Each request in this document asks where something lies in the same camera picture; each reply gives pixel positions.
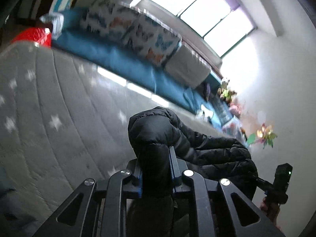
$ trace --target gray bedspread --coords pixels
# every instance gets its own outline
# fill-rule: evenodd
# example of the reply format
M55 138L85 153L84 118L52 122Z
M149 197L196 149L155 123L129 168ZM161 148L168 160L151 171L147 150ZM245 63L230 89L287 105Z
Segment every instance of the gray bedspread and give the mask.
M98 66L32 42L0 54L0 162L16 191L6 197L36 222L31 235L86 178L109 178L135 158L129 117L158 106L98 73ZM188 126L208 124L170 105Z

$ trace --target pink plush toy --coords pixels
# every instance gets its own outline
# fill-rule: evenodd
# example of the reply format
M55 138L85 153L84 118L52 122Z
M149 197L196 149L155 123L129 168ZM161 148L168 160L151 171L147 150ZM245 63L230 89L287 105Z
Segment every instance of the pink plush toy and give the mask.
M229 107L229 111L230 113L232 113L234 116L240 118L241 115L241 109L240 106L238 104L234 104L234 103L230 103L230 107Z

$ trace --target colorful flower decoration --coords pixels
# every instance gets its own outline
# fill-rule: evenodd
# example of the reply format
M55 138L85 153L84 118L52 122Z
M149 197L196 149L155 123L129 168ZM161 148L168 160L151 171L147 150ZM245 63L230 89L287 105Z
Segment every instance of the colorful flower decoration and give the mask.
M247 143L255 144L255 143L263 143L263 148L268 144L273 148L273 139L275 139L277 135L273 133L272 126L266 127L263 123L261 128L257 130L257 134L253 133L249 135Z

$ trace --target window frame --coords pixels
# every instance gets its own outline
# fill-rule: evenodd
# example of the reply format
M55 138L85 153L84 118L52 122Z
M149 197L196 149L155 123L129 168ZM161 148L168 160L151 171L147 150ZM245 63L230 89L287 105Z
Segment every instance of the window frame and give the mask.
M167 9L165 9L164 7L160 6L158 3L150 0L151 2L153 2L154 4L156 4L157 6L159 6L160 8L168 11ZM181 20L182 23L184 23L185 25L187 25L193 32L195 32L199 37L201 37L204 40L204 37L210 33L219 23L221 23L228 15L230 15L230 13L232 13L233 11L237 10L238 8L241 8L243 10L243 12L246 14L247 18L249 19L249 21L252 23L253 28L247 33L245 34L241 39L239 39L232 47L230 47L222 56L219 56L214 50L213 48L208 45L208 43L206 43L209 47L212 48L212 50L214 51L214 53L217 54L217 56L219 56L221 59L224 58L231 50L233 50L237 45L239 45L247 36L249 36L254 30L258 29L258 27L256 26L256 24L254 23L253 19L250 17L249 13L247 12L247 10L245 10L244 6L242 5L242 3L240 2L240 0L236 0L238 2L238 6L236 8L234 8L233 10L230 11L229 14L227 14L224 18L220 19L210 30L208 30L203 36L201 36L200 34L198 34L190 25L188 25L184 20L181 19L181 15L190 7L192 6L193 3L195 3L197 0L194 0L189 6L187 6L187 8L182 9L181 11L179 11L179 13L177 15L174 15L173 13L169 12L170 14L172 14L175 18Z

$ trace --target window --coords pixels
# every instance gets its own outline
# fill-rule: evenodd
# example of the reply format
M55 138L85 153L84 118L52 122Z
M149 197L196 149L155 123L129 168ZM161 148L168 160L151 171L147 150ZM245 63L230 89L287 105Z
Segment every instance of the window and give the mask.
M220 56L254 25L237 0L151 0L189 25Z

